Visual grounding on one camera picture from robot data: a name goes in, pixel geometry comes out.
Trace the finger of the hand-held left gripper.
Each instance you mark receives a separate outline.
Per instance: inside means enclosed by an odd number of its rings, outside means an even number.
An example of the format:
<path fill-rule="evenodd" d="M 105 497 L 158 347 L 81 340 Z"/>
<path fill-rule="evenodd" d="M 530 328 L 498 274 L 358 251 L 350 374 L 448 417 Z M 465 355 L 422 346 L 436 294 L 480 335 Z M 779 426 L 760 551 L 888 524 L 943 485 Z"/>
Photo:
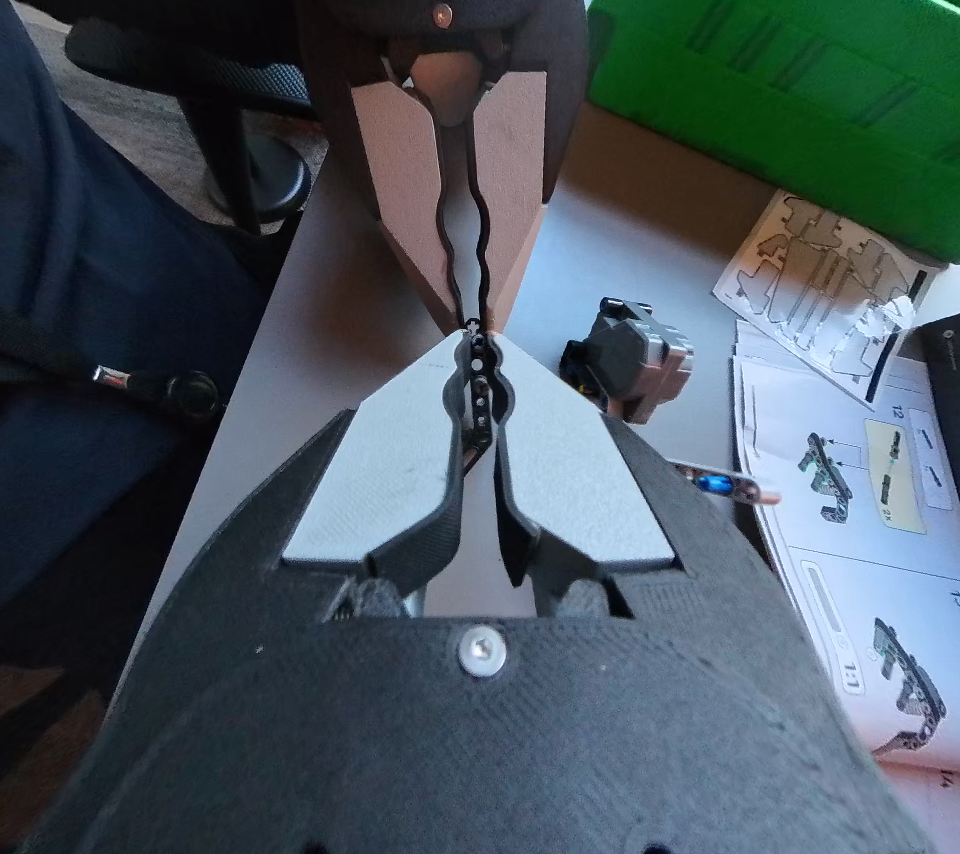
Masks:
<path fill-rule="evenodd" d="M 439 127 L 428 99 L 391 80 L 351 90 L 381 230 L 438 329 L 465 326 Z"/>
<path fill-rule="evenodd" d="M 468 183 L 480 218 L 479 318 L 502 333 L 544 220 L 546 73 L 509 71 L 482 92 L 467 127 Z"/>

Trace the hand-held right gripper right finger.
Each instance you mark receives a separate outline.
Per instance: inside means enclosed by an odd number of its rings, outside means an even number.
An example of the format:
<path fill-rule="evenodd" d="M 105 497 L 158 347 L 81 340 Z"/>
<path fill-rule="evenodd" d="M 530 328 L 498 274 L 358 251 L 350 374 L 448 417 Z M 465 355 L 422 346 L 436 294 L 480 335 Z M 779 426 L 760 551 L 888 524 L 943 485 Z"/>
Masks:
<path fill-rule="evenodd" d="M 672 567 L 675 551 L 605 416 L 494 334 L 494 496 L 501 558 L 514 586 Z"/>

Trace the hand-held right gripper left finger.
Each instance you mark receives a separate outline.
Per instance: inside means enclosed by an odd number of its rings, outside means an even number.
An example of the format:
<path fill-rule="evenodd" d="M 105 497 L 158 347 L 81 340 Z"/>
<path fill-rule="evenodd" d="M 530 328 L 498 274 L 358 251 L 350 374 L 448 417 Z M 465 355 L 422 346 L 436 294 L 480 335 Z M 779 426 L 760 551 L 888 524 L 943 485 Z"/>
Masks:
<path fill-rule="evenodd" d="M 454 558 L 463 494 L 464 333 L 366 398 L 306 500 L 287 565 L 374 578 L 403 598 Z"/>

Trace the black lego frame piece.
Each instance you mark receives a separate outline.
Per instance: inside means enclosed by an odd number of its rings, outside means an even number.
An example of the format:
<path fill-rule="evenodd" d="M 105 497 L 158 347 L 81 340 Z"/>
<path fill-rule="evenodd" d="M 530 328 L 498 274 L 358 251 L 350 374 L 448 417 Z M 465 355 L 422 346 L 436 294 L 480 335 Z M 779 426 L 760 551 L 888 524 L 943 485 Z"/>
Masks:
<path fill-rule="evenodd" d="M 496 444 L 505 395 L 493 336 L 480 319 L 466 320 L 462 347 L 462 475 L 467 476 Z"/>

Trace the grey lego motor block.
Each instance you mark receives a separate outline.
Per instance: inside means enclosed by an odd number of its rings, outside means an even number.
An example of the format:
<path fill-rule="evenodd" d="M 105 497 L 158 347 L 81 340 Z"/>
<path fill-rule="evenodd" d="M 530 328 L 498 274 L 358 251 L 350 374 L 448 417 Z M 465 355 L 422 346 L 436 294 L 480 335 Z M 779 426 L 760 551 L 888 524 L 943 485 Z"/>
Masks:
<path fill-rule="evenodd" d="M 694 363 L 690 340 L 656 320 L 649 304 L 614 297 L 602 298 L 590 333 L 562 354 L 562 381 L 635 425 L 678 397 Z"/>

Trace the white lego beam blue pin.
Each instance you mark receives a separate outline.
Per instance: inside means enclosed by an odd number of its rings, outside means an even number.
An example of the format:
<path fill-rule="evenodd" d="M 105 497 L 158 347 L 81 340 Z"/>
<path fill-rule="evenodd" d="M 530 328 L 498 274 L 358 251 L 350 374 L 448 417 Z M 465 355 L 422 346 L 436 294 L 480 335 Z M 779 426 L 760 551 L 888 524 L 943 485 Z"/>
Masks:
<path fill-rule="evenodd" d="M 782 495 L 777 490 L 763 485 L 750 475 L 674 459 L 667 461 L 704 494 L 753 507 L 773 507 L 782 500 Z"/>

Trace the lego instruction booklet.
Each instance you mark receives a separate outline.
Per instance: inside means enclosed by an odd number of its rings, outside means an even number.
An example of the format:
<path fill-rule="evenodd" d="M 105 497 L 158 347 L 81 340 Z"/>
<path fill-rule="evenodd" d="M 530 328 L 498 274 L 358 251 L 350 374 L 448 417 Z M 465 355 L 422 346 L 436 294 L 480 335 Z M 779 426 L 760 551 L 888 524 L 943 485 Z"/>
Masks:
<path fill-rule="evenodd" d="M 927 366 L 895 357 L 868 409 L 743 320 L 736 446 L 777 491 L 764 543 L 867 749 L 958 771 L 958 495 Z"/>

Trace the lego sticker sheet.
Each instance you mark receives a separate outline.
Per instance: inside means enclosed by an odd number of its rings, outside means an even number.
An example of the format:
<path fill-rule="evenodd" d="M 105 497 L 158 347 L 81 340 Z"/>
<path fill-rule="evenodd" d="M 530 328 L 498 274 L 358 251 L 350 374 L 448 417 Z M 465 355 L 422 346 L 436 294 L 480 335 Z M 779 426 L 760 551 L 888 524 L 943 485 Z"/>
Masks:
<path fill-rule="evenodd" d="M 944 265 L 777 191 L 713 295 L 870 410 Z"/>

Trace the black lego set box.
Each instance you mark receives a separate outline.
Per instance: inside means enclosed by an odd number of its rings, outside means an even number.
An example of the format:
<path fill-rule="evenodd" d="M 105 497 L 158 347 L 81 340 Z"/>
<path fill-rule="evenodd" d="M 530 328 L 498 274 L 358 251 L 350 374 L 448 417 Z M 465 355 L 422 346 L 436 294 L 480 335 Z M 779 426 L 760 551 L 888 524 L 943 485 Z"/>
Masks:
<path fill-rule="evenodd" d="M 959 315 L 931 321 L 919 330 L 946 458 L 959 487 Z"/>

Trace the black office chair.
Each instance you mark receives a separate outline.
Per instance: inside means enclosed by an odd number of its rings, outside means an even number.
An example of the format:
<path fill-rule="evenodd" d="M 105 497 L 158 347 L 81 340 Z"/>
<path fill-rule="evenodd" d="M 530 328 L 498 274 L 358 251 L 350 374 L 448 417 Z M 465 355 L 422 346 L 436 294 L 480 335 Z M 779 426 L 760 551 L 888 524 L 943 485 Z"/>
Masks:
<path fill-rule="evenodd" d="M 88 18 L 66 33 L 65 55 L 95 77 L 170 96 L 206 164 L 203 185 L 233 224 L 258 236 L 306 203 L 313 181 L 304 156 L 267 133 L 247 133 L 247 112 L 315 123 L 294 65 L 248 66 L 197 45 Z"/>

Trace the person's dark blue clothing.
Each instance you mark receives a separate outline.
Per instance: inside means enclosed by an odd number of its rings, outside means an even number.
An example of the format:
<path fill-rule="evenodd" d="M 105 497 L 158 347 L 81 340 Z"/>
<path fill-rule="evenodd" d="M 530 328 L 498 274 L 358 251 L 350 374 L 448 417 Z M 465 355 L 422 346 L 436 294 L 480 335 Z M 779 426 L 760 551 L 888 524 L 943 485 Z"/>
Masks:
<path fill-rule="evenodd" d="M 2 0 L 2 309 L 95 363 L 199 370 L 228 392 L 268 298 L 222 233 L 64 103 Z M 187 445 L 105 389 L 2 388 L 2 606 Z"/>

